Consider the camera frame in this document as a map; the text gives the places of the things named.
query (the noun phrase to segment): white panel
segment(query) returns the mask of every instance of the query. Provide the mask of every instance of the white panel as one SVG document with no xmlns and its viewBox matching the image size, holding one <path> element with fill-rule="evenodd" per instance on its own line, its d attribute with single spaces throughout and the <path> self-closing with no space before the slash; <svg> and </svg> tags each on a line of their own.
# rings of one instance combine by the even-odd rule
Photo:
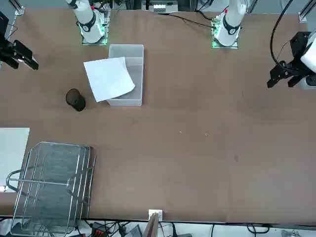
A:
<svg viewBox="0 0 316 237">
<path fill-rule="evenodd" d="M 0 128 L 0 187 L 5 186 L 5 179 L 12 171 L 21 169 L 26 144 L 29 137 L 29 128 Z"/>
</svg>

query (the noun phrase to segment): electrical outlet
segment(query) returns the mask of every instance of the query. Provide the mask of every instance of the electrical outlet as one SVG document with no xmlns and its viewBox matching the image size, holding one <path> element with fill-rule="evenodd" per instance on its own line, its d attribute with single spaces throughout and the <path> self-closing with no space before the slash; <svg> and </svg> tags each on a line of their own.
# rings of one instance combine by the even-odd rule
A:
<svg viewBox="0 0 316 237">
<path fill-rule="evenodd" d="M 154 213 L 158 213 L 159 221 L 162 221 L 162 210 L 153 210 L 153 209 L 149 209 L 148 211 L 148 220 Z"/>
</svg>

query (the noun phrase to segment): floor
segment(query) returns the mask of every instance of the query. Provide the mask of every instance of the floor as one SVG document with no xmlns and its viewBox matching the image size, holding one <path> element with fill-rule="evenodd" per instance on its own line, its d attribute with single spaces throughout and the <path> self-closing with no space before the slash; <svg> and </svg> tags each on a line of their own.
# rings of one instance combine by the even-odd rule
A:
<svg viewBox="0 0 316 237">
<path fill-rule="evenodd" d="M 146 228 L 147 222 L 130 222 L 126 225 L 126 232 L 129 232 L 134 227 L 139 225 L 142 232 L 144 232 Z M 11 219 L 4 220 L 0 222 L 0 235 L 6 235 L 11 226 Z M 172 236 L 172 225 L 169 222 L 161 222 L 161 226 L 163 228 L 163 232 L 161 228 L 158 229 L 158 235 L 157 237 L 168 237 Z M 250 233 L 245 226 L 223 226 L 223 225 L 215 225 L 213 230 L 213 235 L 211 235 L 213 225 L 212 224 L 187 224 L 187 223 L 175 223 L 175 228 L 178 235 L 183 234 L 191 234 L 192 237 L 231 237 L 231 236 L 240 236 L 240 237 L 253 237 L 254 234 Z M 117 225 L 115 227 L 112 227 L 111 232 L 115 232 L 117 230 Z M 269 232 L 267 232 L 264 235 L 264 237 L 281 237 L 281 232 L 285 230 L 288 232 L 295 232 L 298 233 L 300 237 L 315 237 L 316 232 L 315 231 L 309 231 L 309 230 L 294 230 L 294 229 L 280 229 L 280 228 L 271 228 Z M 81 221 L 79 225 L 79 231 L 81 234 L 85 234 L 85 236 L 90 236 L 91 234 L 91 228 L 84 222 Z M 266 231 L 266 228 L 256 228 L 257 232 L 264 232 Z M 78 231 L 72 231 L 70 234 L 66 235 L 66 237 L 75 236 L 78 235 Z M 120 237 L 121 235 L 116 232 L 111 237 Z"/>
</svg>

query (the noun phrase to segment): white paper sheet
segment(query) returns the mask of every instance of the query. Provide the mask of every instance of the white paper sheet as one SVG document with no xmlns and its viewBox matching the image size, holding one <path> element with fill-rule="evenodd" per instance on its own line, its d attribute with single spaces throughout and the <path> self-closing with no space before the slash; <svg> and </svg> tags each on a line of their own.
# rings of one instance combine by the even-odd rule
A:
<svg viewBox="0 0 316 237">
<path fill-rule="evenodd" d="M 5 179 L 10 172 L 21 169 L 29 132 L 28 127 L 0 128 L 0 192 L 14 192 L 6 189 Z M 17 187 L 18 182 L 10 181 L 10 184 Z"/>
<path fill-rule="evenodd" d="M 126 69 L 125 57 L 83 64 L 96 102 L 124 95 L 135 87 Z"/>
</svg>

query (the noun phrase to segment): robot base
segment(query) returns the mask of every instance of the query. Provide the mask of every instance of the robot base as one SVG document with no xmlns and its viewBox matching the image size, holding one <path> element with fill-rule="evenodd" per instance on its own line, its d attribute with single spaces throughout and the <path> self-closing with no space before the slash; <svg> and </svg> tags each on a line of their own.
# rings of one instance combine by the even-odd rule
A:
<svg viewBox="0 0 316 237">
<path fill-rule="evenodd" d="M 98 42 L 96 43 L 88 43 L 84 37 L 82 37 L 82 45 L 107 45 L 108 44 L 108 37 L 103 36 Z"/>
<path fill-rule="evenodd" d="M 216 29 L 212 29 L 212 31 L 211 31 L 211 34 L 212 34 L 212 47 L 213 48 L 233 48 L 233 49 L 238 49 L 238 41 L 237 40 L 231 46 L 223 46 L 215 39 L 214 35 L 216 34 L 216 31 L 220 27 L 220 25 L 221 25 L 221 22 L 220 22 L 219 17 L 213 18 L 213 20 L 211 21 L 211 26 L 215 26 Z"/>
</svg>

